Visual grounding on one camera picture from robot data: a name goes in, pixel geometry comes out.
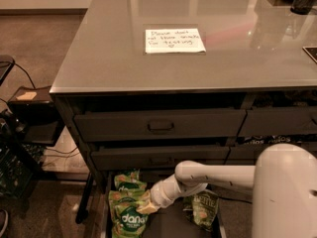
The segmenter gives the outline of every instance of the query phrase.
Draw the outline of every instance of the desk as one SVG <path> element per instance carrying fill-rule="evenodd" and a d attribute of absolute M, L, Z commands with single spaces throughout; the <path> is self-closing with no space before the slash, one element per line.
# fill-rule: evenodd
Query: desk
<path fill-rule="evenodd" d="M 206 54 L 145 55 L 145 30 L 165 28 L 197 28 Z M 304 46 L 317 46 L 317 17 L 266 0 L 93 0 L 51 95 L 102 189 L 110 170 L 252 165 L 268 142 L 241 139 L 315 147 Z"/>

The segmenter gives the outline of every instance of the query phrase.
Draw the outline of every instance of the handwritten note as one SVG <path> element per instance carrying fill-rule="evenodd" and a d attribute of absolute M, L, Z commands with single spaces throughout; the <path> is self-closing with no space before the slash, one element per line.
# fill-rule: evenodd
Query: handwritten note
<path fill-rule="evenodd" d="M 197 29 L 146 30 L 146 53 L 206 52 Z"/>

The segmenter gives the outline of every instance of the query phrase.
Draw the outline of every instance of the floor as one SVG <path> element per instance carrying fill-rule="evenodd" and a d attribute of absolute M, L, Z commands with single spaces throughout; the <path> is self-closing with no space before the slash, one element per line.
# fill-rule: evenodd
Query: floor
<path fill-rule="evenodd" d="M 36 87 L 52 85 L 82 19 L 83 15 L 0 16 L 0 54 L 13 57 Z M 22 85 L 31 87 L 15 66 L 0 87 L 0 98 L 8 100 Z M 0 102 L 0 110 L 5 108 Z M 95 186 L 88 201 L 88 218 L 79 225 L 74 221 L 87 168 L 68 136 L 63 131 L 55 147 L 46 151 L 44 170 L 53 178 L 32 179 L 20 199 L 0 197 L 0 208 L 10 214 L 9 237 L 100 237 L 105 195 Z M 252 199 L 225 189 L 218 192 Z M 220 212 L 227 237 L 251 237 L 250 204 L 221 200 Z"/>

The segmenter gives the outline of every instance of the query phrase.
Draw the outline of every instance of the drawer handle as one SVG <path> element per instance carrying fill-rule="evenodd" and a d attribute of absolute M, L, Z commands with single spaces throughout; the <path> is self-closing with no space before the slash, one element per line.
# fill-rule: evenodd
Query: drawer handle
<path fill-rule="evenodd" d="M 154 134 L 165 134 L 174 129 L 174 124 L 167 120 L 153 120 L 148 123 L 148 130 Z"/>

